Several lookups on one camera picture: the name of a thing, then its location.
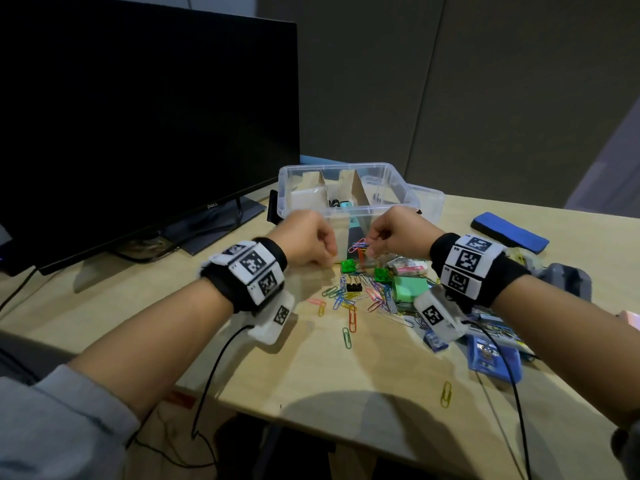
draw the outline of wooden desk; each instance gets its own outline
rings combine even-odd
[[[548,238],[546,264],[581,267],[593,278],[593,300],[616,313],[640,310],[635,269],[640,220],[448,196],[440,226],[466,233],[472,218],[494,212]],[[265,214],[191,258],[176,253],[147,266],[100,255],[53,276],[34,276],[7,306],[0,330],[73,353],[126,318],[194,279],[199,262],[241,239],[267,233]],[[21,276],[0,282],[0,296]],[[238,337],[216,372],[211,394],[232,408],[280,420],[337,440],[452,476],[520,478],[522,443],[510,386],[467,368],[465,349],[434,355],[411,329],[358,311],[347,350],[347,310],[323,317],[304,298],[336,282],[334,271],[291,273],[288,288],[301,301],[272,347]],[[179,385],[199,391],[237,315],[198,357]],[[452,384],[444,409],[444,382]],[[609,450],[613,425],[540,361],[518,385],[534,477],[622,479]]]

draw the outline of monitor stand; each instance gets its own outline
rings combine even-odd
[[[265,209],[256,201],[239,197],[171,224],[162,230],[161,235],[194,256]]]

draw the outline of computer monitor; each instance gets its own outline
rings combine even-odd
[[[2,0],[0,224],[44,274],[300,161],[293,23]]]

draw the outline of fist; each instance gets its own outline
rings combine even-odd
[[[267,237],[279,245],[290,266],[329,267],[338,254],[332,227],[315,210],[293,211]]]
[[[373,221],[367,236],[367,255],[394,253],[429,259],[431,245],[443,234],[442,229],[417,214],[415,209],[395,205]]]

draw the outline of forearm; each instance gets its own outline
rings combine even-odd
[[[69,367],[108,389],[142,418],[232,314],[231,302],[200,279],[126,320]]]
[[[521,276],[492,309],[546,364],[622,428],[640,416],[640,331],[592,303]]]

